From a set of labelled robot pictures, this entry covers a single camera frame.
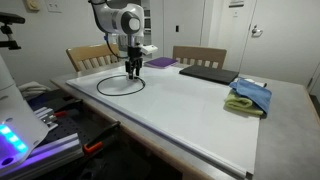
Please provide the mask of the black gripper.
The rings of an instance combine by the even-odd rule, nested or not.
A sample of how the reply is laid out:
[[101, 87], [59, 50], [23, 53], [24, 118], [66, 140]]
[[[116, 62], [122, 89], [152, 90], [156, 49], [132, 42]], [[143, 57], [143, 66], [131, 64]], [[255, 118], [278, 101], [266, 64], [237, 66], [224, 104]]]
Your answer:
[[125, 62], [125, 69], [128, 75], [133, 75], [131, 63], [136, 62], [136, 76], [139, 77], [140, 69], [142, 68], [142, 52], [140, 47], [131, 47], [127, 48], [128, 61]]

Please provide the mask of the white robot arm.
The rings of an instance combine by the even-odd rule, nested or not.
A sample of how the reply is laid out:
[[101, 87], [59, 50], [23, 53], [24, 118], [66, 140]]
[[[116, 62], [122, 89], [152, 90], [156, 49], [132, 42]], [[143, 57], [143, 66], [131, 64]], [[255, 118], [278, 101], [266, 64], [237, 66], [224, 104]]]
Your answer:
[[128, 3], [122, 9], [110, 8], [107, 0], [88, 0], [93, 8], [97, 27], [105, 33], [126, 35], [128, 39], [125, 69], [129, 79], [139, 75], [142, 67], [142, 43], [144, 37], [144, 10], [140, 5]]

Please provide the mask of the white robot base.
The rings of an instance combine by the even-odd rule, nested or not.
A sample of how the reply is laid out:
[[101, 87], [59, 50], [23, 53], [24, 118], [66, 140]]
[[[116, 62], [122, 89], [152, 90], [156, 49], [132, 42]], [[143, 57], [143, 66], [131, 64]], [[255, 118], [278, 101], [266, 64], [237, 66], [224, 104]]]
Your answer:
[[23, 163], [48, 132], [47, 125], [36, 117], [0, 56], [0, 175]]

